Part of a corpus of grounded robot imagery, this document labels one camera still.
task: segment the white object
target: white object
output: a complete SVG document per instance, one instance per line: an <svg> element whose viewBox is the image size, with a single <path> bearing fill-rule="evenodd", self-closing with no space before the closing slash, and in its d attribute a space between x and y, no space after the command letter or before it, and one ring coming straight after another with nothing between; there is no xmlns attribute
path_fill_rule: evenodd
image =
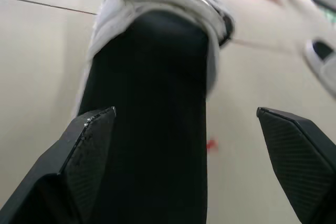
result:
<svg viewBox="0 0 336 224"><path fill-rule="evenodd" d="M314 41L309 41L306 45L307 63L324 87L336 98L336 52L333 51L322 59L313 43Z"/></svg>

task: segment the white sneaker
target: white sneaker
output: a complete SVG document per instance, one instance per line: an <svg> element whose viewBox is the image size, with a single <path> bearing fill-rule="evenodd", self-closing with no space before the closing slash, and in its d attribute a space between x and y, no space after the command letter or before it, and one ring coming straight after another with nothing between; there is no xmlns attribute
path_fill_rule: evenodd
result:
<svg viewBox="0 0 336 224"><path fill-rule="evenodd" d="M209 38L207 60L207 91L217 77L219 47L231 36L233 24L230 15L217 0L103 0L96 18L88 51L88 66L84 72L75 114L90 72L93 57L110 40L124 32L140 15L151 10L166 10L188 19L202 28Z"/></svg>

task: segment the sneaker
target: sneaker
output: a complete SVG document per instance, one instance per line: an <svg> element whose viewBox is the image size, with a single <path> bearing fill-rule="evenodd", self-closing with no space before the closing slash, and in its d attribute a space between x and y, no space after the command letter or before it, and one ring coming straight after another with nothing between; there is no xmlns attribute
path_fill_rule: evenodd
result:
<svg viewBox="0 0 336 224"><path fill-rule="evenodd" d="M233 20L218 0L103 0L97 15L88 50L88 65L82 77L74 115L86 86L92 59L112 39L126 31L134 20L152 10L165 10L201 27L209 38L207 55L207 92L217 77L219 49L233 33Z"/></svg>
<svg viewBox="0 0 336 224"><path fill-rule="evenodd" d="M306 46L306 61L319 81L336 97L335 50L323 41L310 41Z"/></svg>

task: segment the pant leg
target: pant leg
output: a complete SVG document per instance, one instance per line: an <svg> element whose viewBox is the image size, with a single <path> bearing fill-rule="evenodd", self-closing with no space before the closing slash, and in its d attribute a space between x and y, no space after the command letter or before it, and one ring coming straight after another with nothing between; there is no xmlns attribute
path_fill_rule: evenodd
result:
<svg viewBox="0 0 336 224"><path fill-rule="evenodd" d="M207 44L192 23L150 12L95 56L79 114L117 117L92 223L206 222Z"/></svg>

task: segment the floor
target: floor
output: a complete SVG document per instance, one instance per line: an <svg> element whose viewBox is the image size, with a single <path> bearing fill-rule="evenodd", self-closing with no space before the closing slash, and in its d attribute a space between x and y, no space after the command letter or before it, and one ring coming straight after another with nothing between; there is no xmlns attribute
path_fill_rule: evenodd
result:
<svg viewBox="0 0 336 224"><path fill-rule="evenodd" d="M0 0L0 207L70 121L99 4ZM219 143L208 156L208 223L298 224L272 171L256 109L311 118L336 139L336 105L303 59L293 57L294 44L279 47L287 39L279 37L263 44L270 36L253 35L258 24L244 19L243 5L230 4L246 29L240 26L238 39L221 52L218 83L208 98L208 137Z"/></svg>

